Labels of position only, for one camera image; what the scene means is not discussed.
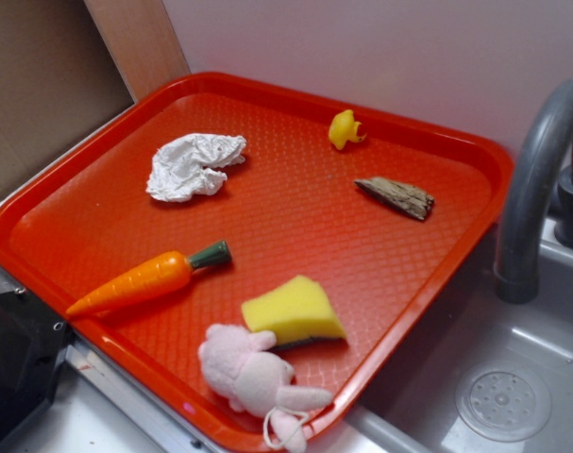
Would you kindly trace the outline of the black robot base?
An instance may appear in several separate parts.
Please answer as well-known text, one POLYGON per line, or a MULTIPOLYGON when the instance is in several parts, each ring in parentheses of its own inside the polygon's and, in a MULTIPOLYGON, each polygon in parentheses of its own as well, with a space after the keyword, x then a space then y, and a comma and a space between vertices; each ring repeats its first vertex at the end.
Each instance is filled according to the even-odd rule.
POLYGON ((0 450, 53 405, 71 337, 35 294, 0 294, 0 450))

